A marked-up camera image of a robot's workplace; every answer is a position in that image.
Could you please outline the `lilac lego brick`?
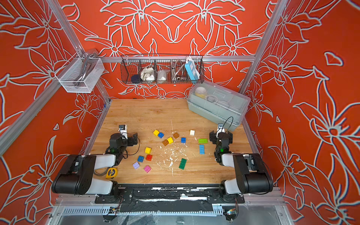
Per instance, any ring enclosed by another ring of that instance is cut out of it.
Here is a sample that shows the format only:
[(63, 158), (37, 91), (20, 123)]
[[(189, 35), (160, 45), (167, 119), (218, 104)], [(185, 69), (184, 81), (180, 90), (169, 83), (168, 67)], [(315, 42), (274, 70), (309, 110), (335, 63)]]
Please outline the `lilac lego brick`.
[(135, 162), (132, 166), (134, 169), (138, 169), (140, 167), (138, 162)]

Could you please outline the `dark green lego plate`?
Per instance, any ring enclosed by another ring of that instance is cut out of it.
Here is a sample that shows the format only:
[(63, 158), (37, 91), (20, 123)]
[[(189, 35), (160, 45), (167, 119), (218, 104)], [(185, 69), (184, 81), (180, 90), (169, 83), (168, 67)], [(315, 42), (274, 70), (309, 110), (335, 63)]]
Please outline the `dark green lego plate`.
[(179, 168), (181, 170), (184, 170), (185, 169), (185, 166), (186, 166), (186, 163), (187, 163), (187, 160), (182, 158), (181, 161), (180, 161), (180, 164), (179, 164)]

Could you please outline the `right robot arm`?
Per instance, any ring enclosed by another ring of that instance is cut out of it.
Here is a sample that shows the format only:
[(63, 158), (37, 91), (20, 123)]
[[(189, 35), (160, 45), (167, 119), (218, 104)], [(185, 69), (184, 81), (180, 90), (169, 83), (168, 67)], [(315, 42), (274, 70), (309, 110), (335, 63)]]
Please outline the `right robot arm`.
[(216, 145), (214, 157), (217, 163), (231, 167), (235, 178), (220, 184), (223, 195), (267, 194), (273, 191), (273, 180), (260, 154), (240, 154), (230, 151), (233, 134), (222, 130), (209, 133), (210, 141)]

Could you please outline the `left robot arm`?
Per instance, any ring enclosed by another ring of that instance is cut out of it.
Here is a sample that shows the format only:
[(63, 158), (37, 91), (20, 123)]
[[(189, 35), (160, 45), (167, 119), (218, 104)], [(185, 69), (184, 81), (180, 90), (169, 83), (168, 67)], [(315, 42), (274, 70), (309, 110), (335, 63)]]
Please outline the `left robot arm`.
[(95, 171), (120, 164), (128, 157), (127, 147), (140, 143), (138, 133), (112, 134), (105, 154), (69, 155), (52, 183), (52, 192), (72, 195), (109, 195), (117, 182), (95, 178)]

